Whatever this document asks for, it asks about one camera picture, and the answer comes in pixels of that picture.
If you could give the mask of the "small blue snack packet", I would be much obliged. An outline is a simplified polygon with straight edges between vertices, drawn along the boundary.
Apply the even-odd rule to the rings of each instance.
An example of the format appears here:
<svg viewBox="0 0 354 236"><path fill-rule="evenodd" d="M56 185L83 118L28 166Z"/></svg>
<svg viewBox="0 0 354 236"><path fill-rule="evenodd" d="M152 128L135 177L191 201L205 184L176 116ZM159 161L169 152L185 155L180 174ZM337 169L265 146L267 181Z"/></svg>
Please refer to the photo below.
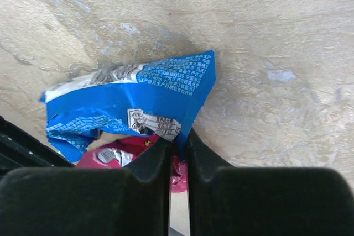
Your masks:
<svg viewBox="0 0 354 236"><path fill-rule="evenodd" d="M99 69L46 89L46 136L77 162L102 133L157 135L185 160L192 125L216 81L215 52Z"/></svg>

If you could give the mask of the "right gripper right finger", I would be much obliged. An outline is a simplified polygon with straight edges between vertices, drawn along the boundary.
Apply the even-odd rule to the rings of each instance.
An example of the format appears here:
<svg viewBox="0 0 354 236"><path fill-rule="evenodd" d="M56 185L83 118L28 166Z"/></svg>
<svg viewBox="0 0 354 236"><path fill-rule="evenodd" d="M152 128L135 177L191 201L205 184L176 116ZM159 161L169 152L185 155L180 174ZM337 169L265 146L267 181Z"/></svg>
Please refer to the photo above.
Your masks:
<svg viewBox="0 0 354 236"><path fill-rule="evenodd" d="M353 193L320 167L235 167L191 131L191 235L352 235Z"/></svg>

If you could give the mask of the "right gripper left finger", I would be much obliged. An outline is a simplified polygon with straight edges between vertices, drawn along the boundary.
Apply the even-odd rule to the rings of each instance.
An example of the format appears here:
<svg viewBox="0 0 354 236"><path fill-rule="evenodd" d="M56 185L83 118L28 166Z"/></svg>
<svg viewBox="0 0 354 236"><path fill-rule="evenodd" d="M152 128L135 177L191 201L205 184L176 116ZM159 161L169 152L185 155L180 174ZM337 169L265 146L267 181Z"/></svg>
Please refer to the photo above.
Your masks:
<svg viewBox="0 0 354 236"><path fill-rule="evenodd" d="M172 144L120 169L23 167L1 180L2 235L168 235Z"/></svg>

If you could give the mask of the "small red snack packet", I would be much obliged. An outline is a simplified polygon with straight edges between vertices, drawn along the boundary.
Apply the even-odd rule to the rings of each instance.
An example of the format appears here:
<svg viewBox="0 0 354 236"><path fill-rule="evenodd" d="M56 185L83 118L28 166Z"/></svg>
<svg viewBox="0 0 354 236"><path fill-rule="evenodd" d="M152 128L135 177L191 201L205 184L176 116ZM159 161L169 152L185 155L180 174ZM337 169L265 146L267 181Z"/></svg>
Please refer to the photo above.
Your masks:
<svg viewBox="0 0 354 236"><path fill-rule="evenodd" d="M157 135L147 137L127 137L102 145L83 154L77 163L78 168L122 168L150 148ZM172 164L171 191L182 193L187 190L186 163L174 153Z"/></svg>

